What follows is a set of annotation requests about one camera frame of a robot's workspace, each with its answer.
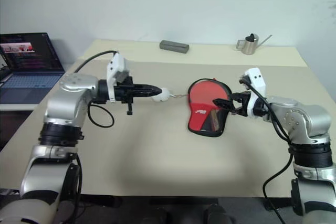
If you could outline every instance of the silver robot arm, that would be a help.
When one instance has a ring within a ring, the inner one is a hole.
[[[241,77],[240,83],[253,92],[234,93],[231,101],[216,99],[214,103],[233,114],[251,118],[263,117],[272,122],[270,109],[262,97],[266,85],[258,68]],[[233,100],[241,103],[235,108]],[[296,179],[292,180],[292,206],[303,216],[303,223],[336,223],[336,165],[332,161],[330,136],[331,116],[321,106],[304,105],[294,99],[266,99],[279,123],[288,134],[289,152],[294,156]]]
[[[52,223],[60,201],[73,199],[81,174],[74,164],[77,143],[82,140],[89,103],[121,101],[132,114],[134,97],[150,97],[161,89],[147,84],[133,84],[127,61],[119,53],[107,66],[107,80],[73,73],[65,75],[59,89],[48,100],[39,144],[33,147],[22,181],[21,200],[0,211],[3,223]]]

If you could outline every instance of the table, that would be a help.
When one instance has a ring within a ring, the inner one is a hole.
[[[96,40],[69,72],[85,58],[100,51],[117,49],[130,62],[134,83],[167,87],[183,94],[199,78],[228,84],[234,92],[244,90],[238,78],[259,66],[268,95],[320,104],[336,119],[336,105],[325,88],[293,47],[261,47],[254,55],[243,55],[234,46],[191,45],[184,54],[159,49],[159,43]],[[109,56],[90,62],[82,73],[106,78]],[[37,143],[48,97],[33,111],[0,153],[0,187],[19,188]],[[287,144],[272,125],[229,115],[225,131],[217,138],[202,137],[187,130],[186,99],[154,103],[134,99],[133,115],[126,104],[105,105],[116,119],[113,128],[101,129],[85,121],[85,139],[78,144],[83,165],[83,194],[152,196],[244,196],[262,197],[262,183],[287,162]],[[108,117],[93,110],[104,123]],[[335,124],[330,129],[336,136]],[[270,197],[289,197],[292,167],[268,186]]]

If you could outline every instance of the eraser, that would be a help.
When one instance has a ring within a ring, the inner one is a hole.
[[[168,40],[163,40],[160,42],[160,48],[164,50],[168,50],[168,51],[173,51],[173,52],[182,52],[185,54],[189,50],[189,45],[172,42]]]

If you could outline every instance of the black cable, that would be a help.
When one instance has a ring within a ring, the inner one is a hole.
[[[76,216],[77,216],[78,208],[79,208],[80,194],[82,191],[83,172],[82,172],[82,164],[80,162],[78,154],[76,156],[76,161],[77,161],[77,165],[79,166],[79,179],[78,179],[77,193],[75,196],[74,210],[72,211],[72,214],[70,215],[70,217],[63,222],[64,224],[66,223],[75,224],[75,221],[77,218]]]
[[[114,126],[114,117],[112,115],[112,113],[110,111],[108,111],[107,109],[103,108],[102,106],[99,106],[99,105],[96,105],[96,104],[92,104],[93,101],[90,101],[89,104],[88,104],[88,118],[90,119],[90,121],[95,125],[95,126],[98,126],[98,127],[101,127],[101,128],[110,128],[112,126]],[[110,125],[101,125],[99,123],[97,123],[91,116],[91,107],[97,107],[97,108],[100,108],[102,110],[104,110],[106,113],[108,113],[108,115],[111,117],[112,119],[112,123]]]
[[[100,52],[96,55],[91,56],[90,58],[86,59],[81,65],[79,65],[79,67],[74,71],[74,73],[77,73],[82,67],[84,67],[86,65],[86,63],[88,63],[89,61],[93,60],[96,57],[102,56],[102,55],[106,55],[106,54],[113,54],[115,55],[117,53],[117,51],[114,50],[108,50],[108,51],[104,51],[104,52]]]
[[[262,100],[262,102],[268,108],[268,111],[269,111],[270,117],[271,117],[271,122],[272,122],[273,127],[274,127],[275,131],[277,132],[278,136],[281,139],[285,140],[287,143],[290,143],[290,139],[289,139],[288,134],[286,133],[286,131],[282,127],[279,119],[275,115],[274,110],[272,109],[271,105],[267,102],[267,100],[254,87],[252,87],[252,85],[248,81],[246,81],[245,79],[241,79],[241,82],[243,84],[245,84],[247,87],[249,87],[249,89],[251,89],[253,91],[253,93],[256,94]]]
[[[272,125],[276,131],[276,133],[278,134],[278,136],[285,140],[288,144],[290,144],[290,139],[289,136],[287,134],[287,132],[285,131],[285,129],[282,127],[279,119],[277,118],[277,116],[275,115],[275,112],[273,110],[273,108],[271,107],[271,105],[267,102],[267,100],[254,88],[252,87],[251,83],[249,81],[247,81],[246,79],[242,78],[241,82],[243,84],[245,84],[247,87],[249,87],[249,89],[251,89],[251,91],[257,95],[257,97],[259,97],[262,102],[265,104],[265,106],[268,108],[268,111],[270,113],[270,117],[271,117],[271,122]],[[275,173],[273,176],[271,176],[270,178],[268,178],[264,184],[262,185],[263,187],[263,191],[262,193],[264,194],[264,198],[269,202],[271,208],[273,209],[273,211],[275,212],[275,214],[278,216],[279,220],[281,221],[282,224],[286,224],[285,221],[283,220],[283,218],[281,217],[281,215],[279,214],[278,210],[276,209],[276,207],[273,205],[272,201],[270,200],[270,198],[268,198],[267,194],[266,194],[266,186],[267,184],[272,181],[273,179],[275,179],[276,177],[278,177],[280,174],[282,174],[285,170],[288,169],[288,167],[290,166],[290,164],[293,161],[293,154],[290,154],[289,156],[289,160],[287,162],[287,164],[277,173]]]
[[[79,215],[76,216],[75,220],[81,217],[84,214],[85,210],[86,210],[86,207],[83,207],[83,211]]]
[[[95,207],[95,206],[97,206],[97,204],[87,204],[87,205],[79,205],[79,207],[85,207],[85,208],[87,208],[87,207]]]
[[[276,209],[276,207],[273,205],[272,201],[270,200],[270,198],[267,197],[267,194],[266,194],[266,186],[267,184],[272,181],[273,179],[275,179],[276,177],[278,177],[280,174],[282,174],[285,170],[287,170],[287,168],[290,166],[290,164],[292,163],[293,161],[293,154],[290,154],[289,156],[289,160],[287,162],[287,164],[280,170],[278,171],[277,173],[275,173],[273,176],[271,176],[269,179],[267,179],[264,184],[262,185],[263,187],[263,191],[262,193],[264,194],[264,197],[266,200],[268,200],[269,204],[271,205],[273,211],[275,212],[275,214],[278,216],[278,218],[280,219],[281,223],[282,224],[286,224],[285,221],[283,220],[283,218],[281,217],[281,215],[279,214],[278,210]]]

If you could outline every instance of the laptop screen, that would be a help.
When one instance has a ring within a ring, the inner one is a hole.
[[[47,33],[1,34],[0,48],[12,71],[64,71]]]

